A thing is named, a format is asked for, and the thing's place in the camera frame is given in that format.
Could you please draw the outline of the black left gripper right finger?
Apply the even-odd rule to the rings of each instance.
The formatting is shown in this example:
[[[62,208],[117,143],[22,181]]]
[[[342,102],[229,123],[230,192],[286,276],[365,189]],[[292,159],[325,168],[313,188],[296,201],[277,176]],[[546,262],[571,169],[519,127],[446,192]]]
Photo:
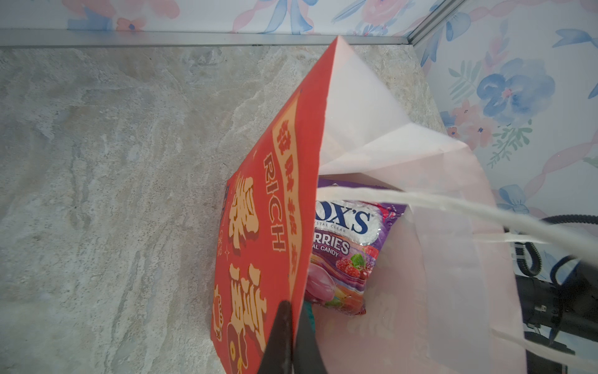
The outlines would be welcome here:
[[[293,368],[297,374],[328,373],[317,345],[316,332],[311,330],[303,306],[295,339]]]

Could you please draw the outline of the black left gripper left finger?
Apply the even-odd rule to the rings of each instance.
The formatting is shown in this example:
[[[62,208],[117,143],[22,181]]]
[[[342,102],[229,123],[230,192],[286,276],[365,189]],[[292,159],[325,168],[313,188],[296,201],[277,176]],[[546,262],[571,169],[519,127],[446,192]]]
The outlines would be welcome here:
[[[289,301],[281,301],[257,373],[292,373],[293,343],[292,305]]]

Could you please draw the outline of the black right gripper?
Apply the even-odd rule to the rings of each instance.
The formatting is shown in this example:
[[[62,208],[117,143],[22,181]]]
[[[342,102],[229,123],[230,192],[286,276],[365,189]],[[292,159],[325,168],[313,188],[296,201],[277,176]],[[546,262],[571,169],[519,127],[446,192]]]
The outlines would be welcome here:
[[[561,332],[597,341],[597,269],[581,261],[560,284],[556,274],[567,262],[553,267],[550,282],[515,277],[524,324],[551,329],[541,340],[546,346],[553,346]]]

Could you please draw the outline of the teal snack bag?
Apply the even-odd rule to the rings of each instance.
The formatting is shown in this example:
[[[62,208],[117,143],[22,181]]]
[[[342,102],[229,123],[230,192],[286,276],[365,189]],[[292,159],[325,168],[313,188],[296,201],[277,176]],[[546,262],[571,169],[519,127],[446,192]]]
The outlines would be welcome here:
[[[308,321],[310,323],[311,330],[313,332],[315,332],[316,331],[316,319],[315,319],[315,315],[313,313],[313,308],[312,308],[311,302],[307,302],[307,301],[303,302],[303,312],[305,312],[306,316],[308,317]]]

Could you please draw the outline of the red paper gift bag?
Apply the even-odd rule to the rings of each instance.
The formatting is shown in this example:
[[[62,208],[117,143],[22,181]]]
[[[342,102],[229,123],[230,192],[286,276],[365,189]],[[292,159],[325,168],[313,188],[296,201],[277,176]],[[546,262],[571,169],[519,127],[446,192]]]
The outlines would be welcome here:
[[[597,241],[500,210],[337,38],[227,182],[211,339],[227,373],[597,371]]]

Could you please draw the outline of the purple Fox's berries candy bag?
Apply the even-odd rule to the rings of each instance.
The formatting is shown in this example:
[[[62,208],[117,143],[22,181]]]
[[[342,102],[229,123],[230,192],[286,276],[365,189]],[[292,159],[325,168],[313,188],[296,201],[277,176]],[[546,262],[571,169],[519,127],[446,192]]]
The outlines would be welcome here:
[[[349,316],[366,313],[365,289],[405,205],[318,200],[305,301]]]

